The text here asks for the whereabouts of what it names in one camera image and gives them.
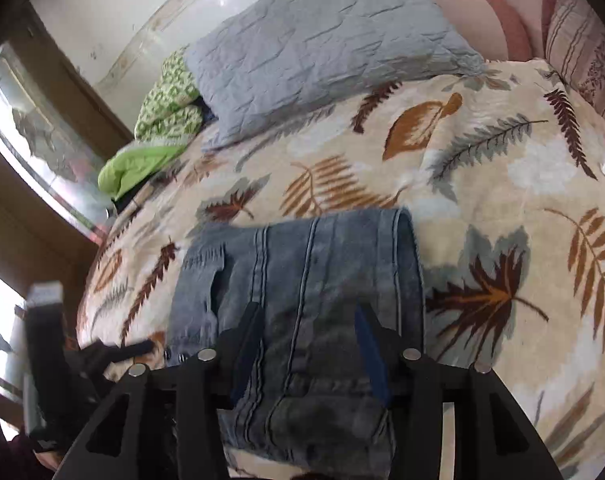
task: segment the metal screw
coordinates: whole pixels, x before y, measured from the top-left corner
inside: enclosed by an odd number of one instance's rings
[[[213,361],[216,358],[216,351],[213,348],[205,348],[198,352],[200,361]]]
[[[491,371],[491,367],[488,364],[481,363],[479,361],[476,361],[473,364],[473,367],[476,368],[476,372],[479,374],[488,374]]]
[[[136,363],[131,368],[129,368],[129,375],[131,375],[133,377],[139,377],[143,373],[145,373],[146,369],[147,369],[147,367],[144,364]]]
[[[407,348],[404,352],[402,352],[402,356],[407,361],[418,361],[420,357],[422,357],[422,354],[417,348]]]

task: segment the denim fabric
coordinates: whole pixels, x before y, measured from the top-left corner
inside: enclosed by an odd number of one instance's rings
[[[423,283],[406,210],[368,209],[260,228],[208,224],[185,256],[167,365],[215,344],[249,301],[265,335],[249,386],[220,412],[226,445],[341,476],[386,476],[394,443],[354,329],[369,303],[424,350]]]

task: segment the wall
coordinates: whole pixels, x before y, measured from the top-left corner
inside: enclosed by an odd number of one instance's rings
[[[256,0],[32,0],[78,72],[133,130],[175,49]]]

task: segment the bedspread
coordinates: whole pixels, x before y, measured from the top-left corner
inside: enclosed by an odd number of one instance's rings
[[[491,363],[565,478],[595,478],[605,463],[605,122],[546,62],[390,81],[202,153],[216,133],[205,129],[119,217],[87,279],[81,346],[151,337],[156,351],[139,360],[164,364],[180,264],[204,222],[406,206],[429,354]]]

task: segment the green patterned cloth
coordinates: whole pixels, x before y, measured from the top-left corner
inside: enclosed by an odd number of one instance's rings
[[[185,151],[200,131],[200,96],[183,60],[184,48],[162,64],[162,76],[145,97],[134,128],[135,140],[101,170],[98,187],[114,200]]]
[[[202,124],[200,108],[192,105],[200,92],[183,59],[175,51],[162,64],[162,77],[142,102],[134,134],[136,139],[195,135]]]

